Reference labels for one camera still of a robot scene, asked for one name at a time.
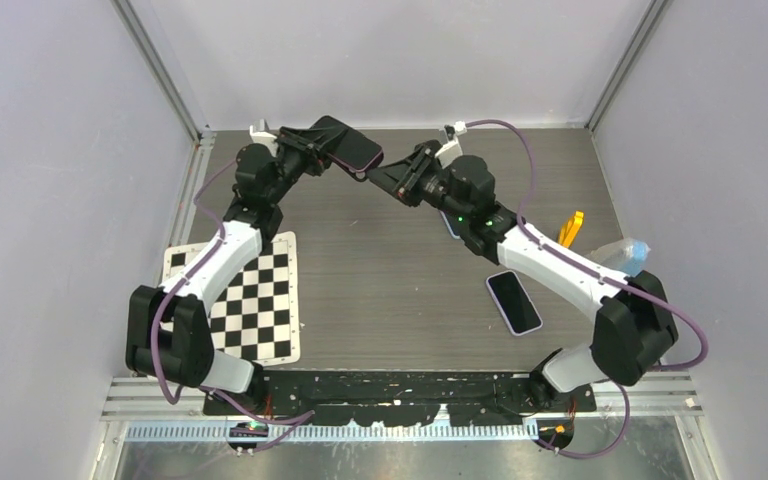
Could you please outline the phone with blue case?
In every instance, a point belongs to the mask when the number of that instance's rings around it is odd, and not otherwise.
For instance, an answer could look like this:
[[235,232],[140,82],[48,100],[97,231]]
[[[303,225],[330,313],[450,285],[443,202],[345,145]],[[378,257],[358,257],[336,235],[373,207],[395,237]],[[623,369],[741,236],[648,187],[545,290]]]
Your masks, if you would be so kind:
[[454,240],[460,240],[461,237],[458,230],[458,220],[452,215],[443,211],[440,211],[440,216],[450,237]]

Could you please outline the phone with lilac case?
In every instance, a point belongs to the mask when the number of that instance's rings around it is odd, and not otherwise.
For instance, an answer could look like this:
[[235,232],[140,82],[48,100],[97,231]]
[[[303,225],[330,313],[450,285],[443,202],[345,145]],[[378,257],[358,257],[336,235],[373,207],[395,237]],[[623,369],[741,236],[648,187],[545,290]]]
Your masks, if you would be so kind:
[[543,320],[514,271],[491,275],[485,285],[512,336],[521,337],[542,328]]

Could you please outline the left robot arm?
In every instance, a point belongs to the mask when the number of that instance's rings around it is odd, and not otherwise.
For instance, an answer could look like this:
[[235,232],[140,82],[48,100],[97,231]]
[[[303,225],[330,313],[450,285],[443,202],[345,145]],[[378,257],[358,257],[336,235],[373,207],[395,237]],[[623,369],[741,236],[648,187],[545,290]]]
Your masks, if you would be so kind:
[[355,133],[329,116],[307,129],[251,130],[250,144],[230,163],[235,183],[228,210],[222,217],[208,214],[217,224],[211,242],[172,278],[133,291],[125,362],[131,371],[155,377],[169,403],[177,403],[186,387],[207,387],[228,391],[244,414],[265,405],[267,389],[254,379],[256,366],[214,348],[208,315],[230,281],[274,238],[283,219],[279,203],[298,180],[320,176],[332,164],[349,167],[339,150]]

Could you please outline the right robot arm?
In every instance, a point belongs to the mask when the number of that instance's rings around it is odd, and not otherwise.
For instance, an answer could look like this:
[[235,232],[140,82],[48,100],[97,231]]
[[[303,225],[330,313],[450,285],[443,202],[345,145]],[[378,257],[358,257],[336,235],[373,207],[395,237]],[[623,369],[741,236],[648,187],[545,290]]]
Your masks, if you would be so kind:
[[420,144],[366,176],[406,206],[427,203],[453,216],[472,253],[539,282],[593,323],[590,344],[562,349],[534,370],[534,403],[551,411],[585,384],[635,385],[678,340],[660,279],[648,271],[630,276],[561,246],[497,200],[482,158],[462,155],[444,166],[439,147]]

